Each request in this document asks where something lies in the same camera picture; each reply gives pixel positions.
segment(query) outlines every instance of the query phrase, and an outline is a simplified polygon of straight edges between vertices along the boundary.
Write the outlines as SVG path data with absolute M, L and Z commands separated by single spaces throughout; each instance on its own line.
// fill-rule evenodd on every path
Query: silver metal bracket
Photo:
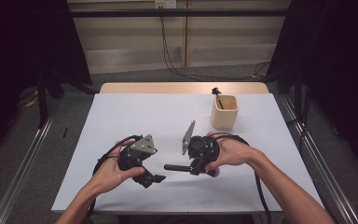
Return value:
M 139 141 L 133 143 L 130 146 L 131 150 L 140 151 L 148 154 L 155 154 L 157 150 L 154 147 L 153 137 L 152 135 L 147 135 L 144 138 L 140 139 Z
M 188 149 L 188 146 L 190 145 L 191 135 L 194 131 L 194 125 L 196 125 L 196 121 L 191 121 L 190 127 L 188 127 L 187 132 L 185 133 L 185 136 L 182 139 L 182 154 L 185 155 Z

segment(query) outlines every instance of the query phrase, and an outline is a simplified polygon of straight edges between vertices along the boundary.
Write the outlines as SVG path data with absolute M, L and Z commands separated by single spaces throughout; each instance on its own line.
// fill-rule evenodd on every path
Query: carpeted floor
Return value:
M 257 79 L 249 76 L 254 74 L 258 68 L 255 65 L 233 65 L 177 70 L 182 74 L 197 74 L 198 77 L 195 78 L 202 81 L 257 81 Z M 265 73 L 266 68 L 261 69 L 258 74 Z M 224 77 L 226 79 L 201 76 Z M 94 90 L 100 89 L 105 82 L 195 81 L 188 77 L 173 74 L 168 69 L 93 75 L 92 80 L 93 85 L 90 87 Z M 16 195 L 17 200 L 9 208 L 10 213 L 6 223 L 52 223 L 59 216 L 52 213 L 50 208 L 72 158 L 72 153 L 76 148 L 77 140 L 93 100 L 93 96 L 80 92 L 69 85 L 64 84 L 62 87 L 66 94 L 61 100 L 48 98 L 49 108 L 54 105 L 58 106 L 57 114 L 51 122 L 46 139 L 35 156 L 32 169 L 27 174 L 19 195 Z M 268 83 L 268 89 L 275 94 L 283 117 L 289 121 L 291 118 L 282 103 L 282 96 L 276 91 L 276 83 Z M 293 97 L 293 91 L 288 93 L 287 96 Z M 19 106 L 12 126 L 0 143 L 0 201 L 34 140 L 38 122 L 37 103 L 31 107 Z M 353 156 L 347 141 L 335 135 L 333 127 L 334 125 L 330 123 L 318 103 L 310 98 L 307 130 L 358 216 L 358 160 Z M 295 125 L 289 124 L 288 128 L 298 144 L 299 134 Z M 325 207 L 331 212 L 337 223 L 346 223 L 340 213 L 339 206 L 331 196 L 308 151 L 305 146 L 302 146 L 302 148 L 304 162 Z M 266 223 L 263 214 L 254 216 L 254 219 L 255 223 Z M 110 216 L 95 216 L 93 220 L 94 223 L 117 223 L 117 218 Z M 282 214 L 274 214 L 273 223 L 282 223 L 282 220 Z

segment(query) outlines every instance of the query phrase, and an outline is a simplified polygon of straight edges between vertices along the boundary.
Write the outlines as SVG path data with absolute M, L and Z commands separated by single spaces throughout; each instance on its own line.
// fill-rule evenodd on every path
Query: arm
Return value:
M 318 202 L 276 167 L 263 152 L 234 139 L 223 138 L 217 141 L 221 148 L 219 158 L 209 163 L 206 170 L 225 164 L 247 163 L 267 186 L 291 223 L 334 223 Z
M 128 146 L 131 143 L 133 143 L 131 140 L 125 142 L 120 147 L 115 148 L 110 155 L 118 157 L 121 147 Z M 128 171 L 121 171 L 117 165 L 117 158 L 109 158 L 91 180 L 77 193 L 56 223 L 81 223 L 84 217 L 86 217 L 92 202 L 98 195 L 115 189 L 126 179 L 141 175 L 144 172 L 145 169 L 143 167 L 134 167 Z

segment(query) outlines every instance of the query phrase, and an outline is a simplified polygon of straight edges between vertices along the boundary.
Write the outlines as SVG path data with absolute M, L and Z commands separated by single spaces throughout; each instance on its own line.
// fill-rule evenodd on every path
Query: person's left hand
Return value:
M 122 147 L 129 146 L 132 144 L 133 140 L 128 140 L 123 143 L 121 146 L 115 148 L 108 158 L 100 167 L 100 169 L 95 173 L 89 183 L 86 184 L 85 188 L 90 188 L 92 192 L 97 196 L 102 193 L 106 193 L 112 189 L 115 189 L 122 182 L 130 177 L 141 175 L 145 172 L 143 167 L 133 167 L 127 171 L 121 171 L 118 168 L 117 160 L 120 156 L 120 150 Z

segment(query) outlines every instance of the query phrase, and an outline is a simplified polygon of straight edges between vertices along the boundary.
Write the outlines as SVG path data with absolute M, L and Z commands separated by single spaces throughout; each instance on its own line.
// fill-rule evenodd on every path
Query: white tabletop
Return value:
M 320 204 L 321 200 L 272 94 L 236 94 L 239 114 L 230 133 L 261 149 Z M 224 166 L 220 176 L 165 171 L 164 164 L 189 165 L 181 140 L 191 120 L 193 135 L 219 132 L 210 122 L 211 94 L 104 93 L 95 95 L 61 189 L 51 210 L 62 212 L 91 178 L 95 163 L 116 141 L 153 135 L 158 152 L 144 161 L 153 175 L 167 178 L 148 189 L 131 179 L 100 195 L 96 213 L 235 214 L 264 211 L 254 171 L 247 165 Z M 282 211 L 263 185 L 268 208 Z

